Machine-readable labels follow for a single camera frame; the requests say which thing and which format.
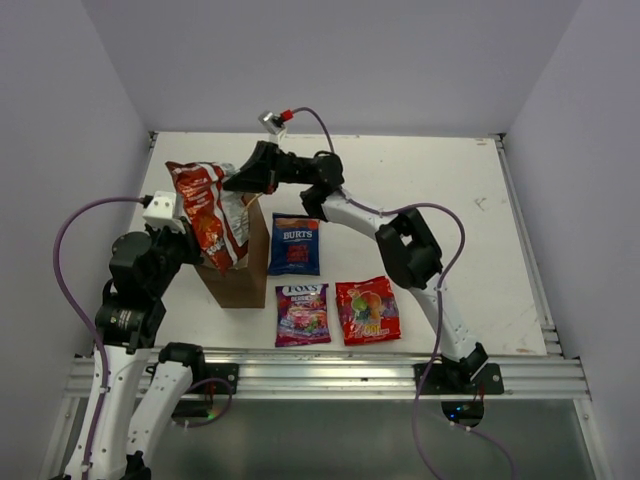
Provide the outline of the red Doritos chips bag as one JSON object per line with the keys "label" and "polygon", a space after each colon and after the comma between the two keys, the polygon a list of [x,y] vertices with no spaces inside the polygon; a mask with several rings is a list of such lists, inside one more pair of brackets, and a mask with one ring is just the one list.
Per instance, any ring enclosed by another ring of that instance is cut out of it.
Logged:
{"label": "red Doritos chips bag", "polygon": [[224,182],[236,173],[229,163],[165,164],[206,260],[225,274],[248,252],[249,213],[243,194]]}

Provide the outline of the blue Burts chips bag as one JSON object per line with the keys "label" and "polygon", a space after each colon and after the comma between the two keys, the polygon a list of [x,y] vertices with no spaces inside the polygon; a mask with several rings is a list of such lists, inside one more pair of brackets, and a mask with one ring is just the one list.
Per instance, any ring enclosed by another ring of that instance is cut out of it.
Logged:
{"label": "blue Burts chips bag", "polygon": [[314,218],[274,213],[268,274],[319,276],[319,227]]}

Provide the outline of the brown paper bag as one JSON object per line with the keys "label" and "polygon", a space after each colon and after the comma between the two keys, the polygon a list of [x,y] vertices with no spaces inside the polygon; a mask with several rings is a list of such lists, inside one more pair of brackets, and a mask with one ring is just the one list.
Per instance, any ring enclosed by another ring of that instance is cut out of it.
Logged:
{"label": "brown paper bag", "polygon": [[206,260],[194,267],[200,280],[223,309],[262,309],[266,302],[270,235],[257,196],[245,194],[248,206],[247,254],[234,266],[219,273]]}

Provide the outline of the purple Fox's candy bag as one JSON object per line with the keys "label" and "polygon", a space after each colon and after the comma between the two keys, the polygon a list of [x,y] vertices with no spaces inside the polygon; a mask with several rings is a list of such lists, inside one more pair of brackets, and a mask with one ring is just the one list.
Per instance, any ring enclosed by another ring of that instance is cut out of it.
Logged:
{"label": "purple Fox's candy bag", "polygon": [[297,347],[331,342],[327,289],[327,284],[275,287],[276,347]]}

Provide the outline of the red fruit candy bag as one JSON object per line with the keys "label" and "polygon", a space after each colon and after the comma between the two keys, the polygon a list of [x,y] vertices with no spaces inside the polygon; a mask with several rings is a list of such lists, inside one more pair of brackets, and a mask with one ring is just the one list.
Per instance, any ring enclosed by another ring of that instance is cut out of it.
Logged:
{"label": "red fruit candy bag", "polygon": [[385,276],[362,282],[337,282],[336,306],[346,346],[401,338],[399,309]]}

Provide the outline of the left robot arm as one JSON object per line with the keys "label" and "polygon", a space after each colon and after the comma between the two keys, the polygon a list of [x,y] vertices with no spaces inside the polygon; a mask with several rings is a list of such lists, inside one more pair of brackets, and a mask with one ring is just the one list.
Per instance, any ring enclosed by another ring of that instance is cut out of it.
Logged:
{"label": "left robot arm", "polygon": [[185,393],[201,390],[208,369],[202,350],[181,345],[160,355],[151,385],[140,381],[166,313],[162,297],[180,267],[198,265],[193,229],[182,225],[130,232],[114,241],[95,325],[92,386],[67,479],[148,479],[160,435]]}

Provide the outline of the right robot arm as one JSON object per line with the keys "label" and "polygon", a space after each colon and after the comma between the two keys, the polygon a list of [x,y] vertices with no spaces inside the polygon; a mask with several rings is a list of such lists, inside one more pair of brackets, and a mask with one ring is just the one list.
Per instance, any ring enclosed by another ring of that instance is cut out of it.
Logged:
{"label": "right robot arm", "polygon": [[311,158],[286,153],[271,142],[259,141],[249,159],[223,181],[227,191],[272,194],[282,183],[301,184],[302,206],[312,218],[343,225],[377,244],[387,276],[409,291],[436,334],[433,353],[441,357],[440,377],[456,393],[470,391],[481,380],[488,354],[472,333],[446,288],[446,276],[461,256],[466,234],[448,264],[424,220],[424,207],[384,211],[366,206],[343,189],[343,165],[330,151]]}

